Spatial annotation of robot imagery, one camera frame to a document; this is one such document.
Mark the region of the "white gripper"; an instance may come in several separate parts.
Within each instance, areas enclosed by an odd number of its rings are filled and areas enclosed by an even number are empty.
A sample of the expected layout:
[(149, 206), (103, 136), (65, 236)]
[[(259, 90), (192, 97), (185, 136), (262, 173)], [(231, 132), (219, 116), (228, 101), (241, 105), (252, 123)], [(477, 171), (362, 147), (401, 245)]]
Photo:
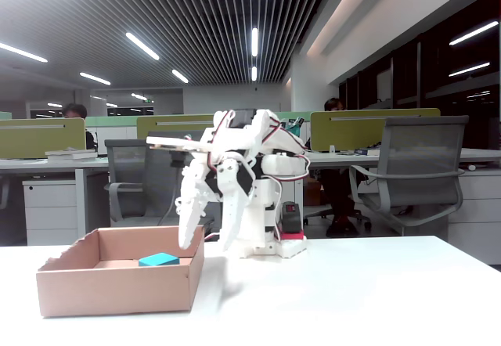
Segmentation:
[(184, 167), (180, 197), (175, 200), (179, 216), (178, 245), (191, 246), (196, 227), (208, 202), (222, 202), (219, 242), (223, 251), (232, 245), (240, 231), (243, 211), (253, 196), (256, 178), (252, 167), (239, 151), (229, 151), (209, 167), (209, 153), (194, 153), (196, 164)]

